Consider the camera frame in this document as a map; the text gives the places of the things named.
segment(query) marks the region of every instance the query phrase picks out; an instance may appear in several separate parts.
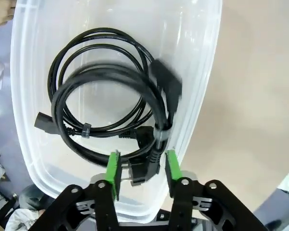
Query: screw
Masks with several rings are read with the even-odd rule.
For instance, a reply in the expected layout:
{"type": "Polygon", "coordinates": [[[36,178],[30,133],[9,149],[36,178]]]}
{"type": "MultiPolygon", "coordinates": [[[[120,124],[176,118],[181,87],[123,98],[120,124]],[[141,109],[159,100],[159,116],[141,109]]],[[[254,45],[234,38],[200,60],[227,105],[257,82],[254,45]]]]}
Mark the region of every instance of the screw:
{"type": "Polygon", "coordinates": [[[211,184],[209,185],[209,187],[210,187],[211,189],[216,189],[216,188],[217,188],[217,185],[216,185],[215,183],[211,183],[211,184]]]}
{"type": "Polygon", "coordinates": [[[99,188],[105,187],[105,183],[103,183],[103,182],[102,182],[102,183],[99,183],[99,184],[98,184],[98,187],[99,187],[99,188]]]}
{"type": "Polygon", "coordinates": [[[183,180],[181,181],[181,183],[182,183],[183,185],[188,185],[188,184],[189,184],[189,181],[188,181],[187,179],[183,179],[183,180]]]}
{"type": "Polygon", "coordinates": [[[77,188],[74,188],[74,189],[71,190],[71,192],[72,192],[72,193],[77,193],[77,192],[78,192],[78,189],[77,189],[77,188]]]}

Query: floor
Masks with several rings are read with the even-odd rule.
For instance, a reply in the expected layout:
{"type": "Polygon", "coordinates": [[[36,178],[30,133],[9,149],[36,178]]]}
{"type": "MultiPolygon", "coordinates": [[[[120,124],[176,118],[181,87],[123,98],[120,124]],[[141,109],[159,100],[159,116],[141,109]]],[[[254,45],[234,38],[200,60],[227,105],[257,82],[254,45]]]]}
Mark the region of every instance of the floor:
{"type": "Polygon", "coordinates": [[[0,61],[5,64],[4,77],[0,82],[0,164],[11,180],[2,182],[0,190],[6,196],[19,194],[32,184],[22,157],[13,115],[9,70],[11,34],[11,22],[0,27],[0,61]]]}
{"type": "MultiPolygon", "coordinates": [[[[0,188],[7,195],[32,183],[13,118],[11,28],[0,27],[0,60],[7,64],[0,163],[11,179],[0,188]]],[[[289,0],[223,1],[219,45],[192,139],[184,169],[197,169],[202,181],[221,179],[263,223],[287,216],[289,197],[274,189],[289,171],[289,0]],[[196,154],[197,160],[189,158],[196,154]]]]}

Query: white cloth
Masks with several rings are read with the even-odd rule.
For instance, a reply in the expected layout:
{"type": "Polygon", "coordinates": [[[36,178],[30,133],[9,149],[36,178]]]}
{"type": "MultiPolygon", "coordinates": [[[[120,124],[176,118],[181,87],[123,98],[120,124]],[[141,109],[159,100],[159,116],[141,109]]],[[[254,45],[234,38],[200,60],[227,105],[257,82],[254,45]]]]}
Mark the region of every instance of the white cloth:
{"type": "Polygon", "coordinates": [[[27,231],[38,218],[38,211],[19,208],[9,218],[5,231],[27,231]]]}

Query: metal bracket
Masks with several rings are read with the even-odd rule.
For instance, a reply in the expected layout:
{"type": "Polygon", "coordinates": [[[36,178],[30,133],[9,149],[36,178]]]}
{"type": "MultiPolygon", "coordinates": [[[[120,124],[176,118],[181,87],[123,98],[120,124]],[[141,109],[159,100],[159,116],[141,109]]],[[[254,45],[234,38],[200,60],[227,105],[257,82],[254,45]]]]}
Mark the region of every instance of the metal bracket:
{"type": "Polygon", "coordinates": [[[83,215],[89,215],[95,212],[95,201],[89,200],[89,201],[82,201],[76,203],[77,210],[83,214],[83,215]]]}
{"type": "Polygon", "coordinates": [[[199,210],[199,211],[208,211],[209,208],[212,205],[212,199],[211,198],[205,198],[205,197],[193,197],[193,209],[199,210]]]}

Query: cable strain relief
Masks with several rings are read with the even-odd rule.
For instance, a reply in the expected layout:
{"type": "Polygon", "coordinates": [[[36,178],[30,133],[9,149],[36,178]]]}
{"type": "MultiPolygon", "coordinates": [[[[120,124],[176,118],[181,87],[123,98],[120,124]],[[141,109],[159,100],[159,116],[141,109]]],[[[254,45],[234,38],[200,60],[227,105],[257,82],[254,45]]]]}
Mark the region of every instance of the cable strain relief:
{"type": "Polygon", "coordinates": [[[75,128],[67,128],[66,127],[66,130],[67,130],[67,133],[68,133],[69,136],[75,136],[76,135],[75,128]]]}
{"type": "Polygon", "coordinates": [[[159,163],[161,156],[161,151],[153,149],[149,156],[149,163],[159,163]]]}
{"type": "Polygon", "coordinates": [[[131,131],[126,131],[123,132],[119,135],[119,138],[123,138],[123,139],[131,139],[131,131]]]}

